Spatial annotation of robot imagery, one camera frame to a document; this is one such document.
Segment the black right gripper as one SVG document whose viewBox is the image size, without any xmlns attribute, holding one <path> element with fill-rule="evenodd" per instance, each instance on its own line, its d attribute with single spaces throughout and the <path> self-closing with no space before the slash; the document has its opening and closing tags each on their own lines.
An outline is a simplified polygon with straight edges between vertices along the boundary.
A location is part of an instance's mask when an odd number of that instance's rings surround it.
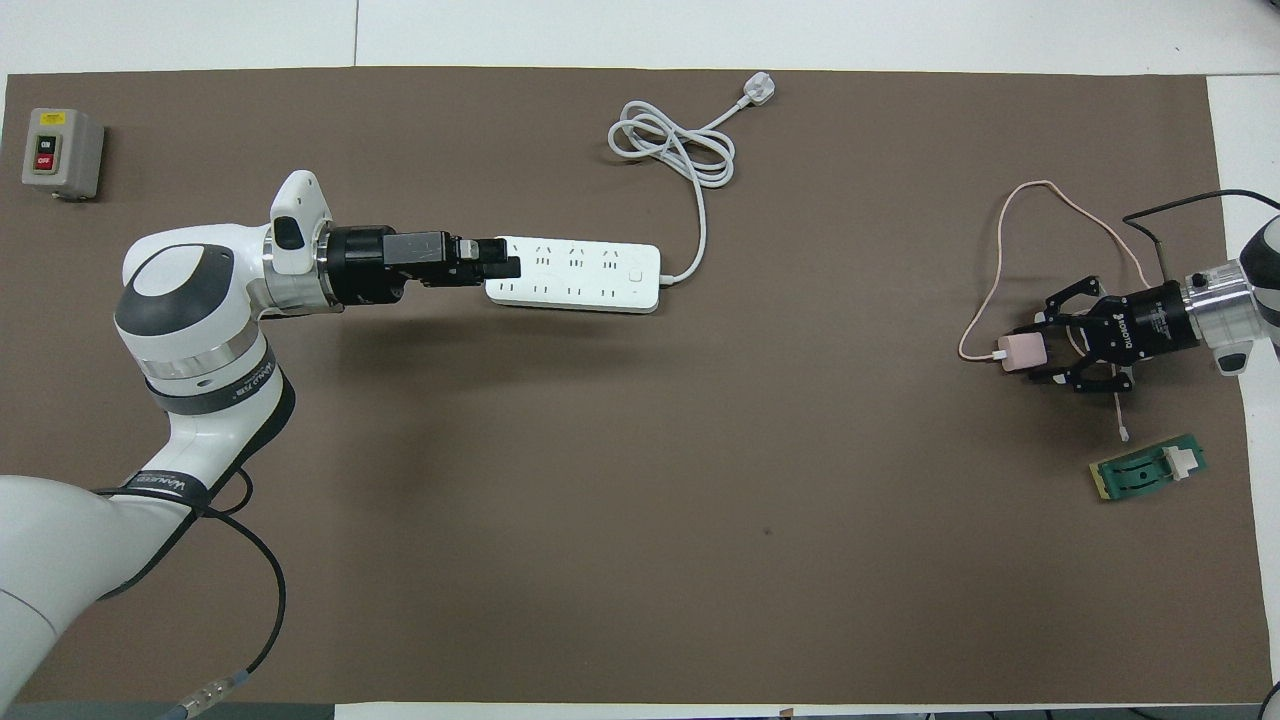
<svg viewBox="0 0 1280 720">
<path fill-rule="evenodd" d="M 1065 386 L 1078 393 L 1128 393 L 1137 386 L 1132 368 L 1112 364 L 1134 364 L 1201 346 L 1183 286 L 1178 282 L 1165 282 L 1126 296 L 1105 295 L 1083 314 L 1062 310 L 1068 300 L 1083 295 L 1094 299 L 1102 295 L 1097 275 L 1082 278 L 1050 295 L 1039 320 L 1010 331 L 1014 336 L 1050 327 L 1074 327 L 1088 337 L 1088 351 L 1075 361 L 1029 370 L 1032 383 Z"/>
</svg>

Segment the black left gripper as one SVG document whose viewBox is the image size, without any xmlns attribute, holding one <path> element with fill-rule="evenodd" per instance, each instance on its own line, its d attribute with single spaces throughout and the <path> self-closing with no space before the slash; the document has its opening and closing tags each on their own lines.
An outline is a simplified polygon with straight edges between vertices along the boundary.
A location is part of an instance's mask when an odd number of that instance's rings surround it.
<svg viewBox="0 0 1280 720">
<path fill-rule="evenodd" d="M 444 231 L 401 233 L 389 225 L 329 231 L 324 259 L 332 293 L 344 306 L 396 304 L 410 282 L 456 287 L 461 279 L 462 286 L 483 286 L 521 277 L 521 259 L 508 258 L 504 238 L 462 238 Z"/>
</svg>

